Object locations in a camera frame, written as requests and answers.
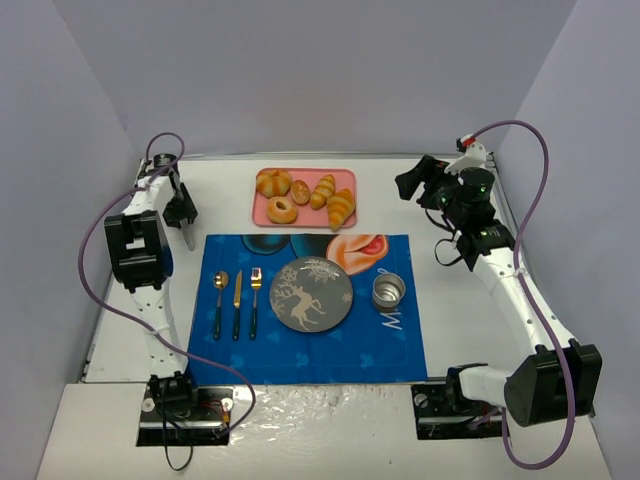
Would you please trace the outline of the sugared ring donut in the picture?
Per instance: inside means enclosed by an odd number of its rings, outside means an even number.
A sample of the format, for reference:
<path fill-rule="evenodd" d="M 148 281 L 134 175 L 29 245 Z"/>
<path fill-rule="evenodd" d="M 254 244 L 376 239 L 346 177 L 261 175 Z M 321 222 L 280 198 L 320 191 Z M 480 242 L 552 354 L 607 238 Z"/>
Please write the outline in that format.
<path fill-rule="evenodd" d="M 291 224 L 298 217 L 297 207 L 284 196 L 274 196 L 267 201 L 266 216 L 275 224 Z"/>

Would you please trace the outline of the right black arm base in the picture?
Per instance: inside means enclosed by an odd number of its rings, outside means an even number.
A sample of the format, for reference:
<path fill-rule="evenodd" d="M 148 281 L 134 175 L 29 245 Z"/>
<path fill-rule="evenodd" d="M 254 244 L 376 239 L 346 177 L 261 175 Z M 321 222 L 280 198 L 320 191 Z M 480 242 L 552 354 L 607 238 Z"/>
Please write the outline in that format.
<path fill-rule="evenodd" d="M 508 373 L 485 363 L 451 367 L 443 377 L 411 386 L 419 440 L 487 439 L 502 436 Z"/>

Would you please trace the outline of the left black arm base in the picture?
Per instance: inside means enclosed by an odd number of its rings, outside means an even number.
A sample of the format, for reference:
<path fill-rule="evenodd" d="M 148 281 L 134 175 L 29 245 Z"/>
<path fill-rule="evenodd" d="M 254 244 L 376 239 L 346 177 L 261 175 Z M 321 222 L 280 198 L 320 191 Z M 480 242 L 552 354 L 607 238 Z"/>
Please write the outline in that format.
<path fill-rule="evenodd" d="M 146 388 L 139 416 L 137 447 L 221 446 L 227 445 L 225 433 L 234 407 L 233 389 L 199 388 L 195 400 L 180 405 L 166 402 L 166 422 L 162 423 L 160 394 Z"/>

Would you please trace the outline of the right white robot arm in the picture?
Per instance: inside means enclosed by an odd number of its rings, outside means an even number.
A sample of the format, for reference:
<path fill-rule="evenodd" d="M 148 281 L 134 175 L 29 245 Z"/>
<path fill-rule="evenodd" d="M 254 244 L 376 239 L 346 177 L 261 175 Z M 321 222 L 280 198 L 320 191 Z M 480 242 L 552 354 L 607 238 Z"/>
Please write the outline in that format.
<path fill-rule="evenodd" d="M 483 167 L 451 174 L 448 166 L 423 156 L 396 176 L 399 196 L 440 213 L 439 228 L 491 294 L 523 358 L 513 372 L 485 363 L 449 368 L 450 403 L 458 411 L 479 402 L 502 407 L 521 427 L 590 414 L 602 368 L 598 349 L 576 339 L 532 282 L 491 202 L 494 175 Z"/>

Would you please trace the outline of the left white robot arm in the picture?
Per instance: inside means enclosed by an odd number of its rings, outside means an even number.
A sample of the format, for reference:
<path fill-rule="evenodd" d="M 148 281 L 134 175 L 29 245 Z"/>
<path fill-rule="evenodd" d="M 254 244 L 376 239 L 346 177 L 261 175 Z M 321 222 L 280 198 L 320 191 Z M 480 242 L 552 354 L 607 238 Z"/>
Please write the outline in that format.
<path fill-rule="evenodd" d="M 151 398 L 156 403 L 162 398 L 189 400 L 188 359 L 167 347 L 179 347 L 180 341 L 169 298 L 174 262 L 164 228 L 181 231 L 188 249 L 194 250 L 191 226 L 198 211 L 172 154 L 142 161 L 135 186 L 129 205 L 104 220 L 113 274 L 131 294 L 139 318 L 151 326 L 145 333 Z"/>

